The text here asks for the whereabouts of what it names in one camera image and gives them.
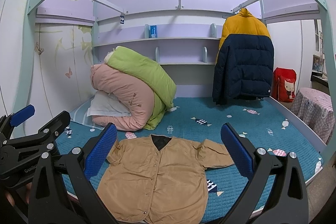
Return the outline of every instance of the jacket collar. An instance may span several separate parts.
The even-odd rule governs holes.
[[[238,13],[238,15],[242,17],[253,17],[253,15],[246,8],[242,8],[240,12]]]

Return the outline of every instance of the picture frame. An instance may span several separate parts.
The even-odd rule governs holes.
[[[321,60],[320,56],[313,55],[312,69],[315,70],[315,71],[322,72],[323,71],[323,65],[324,65],[324,59]]]

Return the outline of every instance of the green comforter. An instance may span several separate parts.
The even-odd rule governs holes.
[[[173,80],[157,62],[122,46],[114,50],[107,65],[142,80],[154,91],[153,113],[144,128],[155,129],[166,109],[173,107],[176,93]]]

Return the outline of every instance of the pink comforter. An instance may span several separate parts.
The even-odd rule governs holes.
[[[115,124],[118,130],[136,131],[145,126],[154,109],[154,92],[140,79],[106,64],[91,67],[91,84],[96,90],[113,93],[130,109],[130,117],[92,116],[94,123]]]

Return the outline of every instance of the blue gripper pad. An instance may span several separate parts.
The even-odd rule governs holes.
[[[10,120],[10,125],[12,127],[17,127],[21,125],[24,121],[32,117],[34,114],[35,108],[32,105],[27,105],[25,108],[19,110],[12,116]]]
[[[95,138],[98,138],[98,141],[85,159],[84,175],[88,180],[98,174],[100,167],[114,145],[117,139],[116,126],[114,124],[111,124],[110,126],[107,125],[99,136],[93,137],[90,140]]]
[[[253,159],[238,140],[238,138],[242,137],[239,137],[236,132],[233,132],[227,124],[222,126],[220,136],[239,173],[243,177],[247,177],[251,180],[254,174]]]

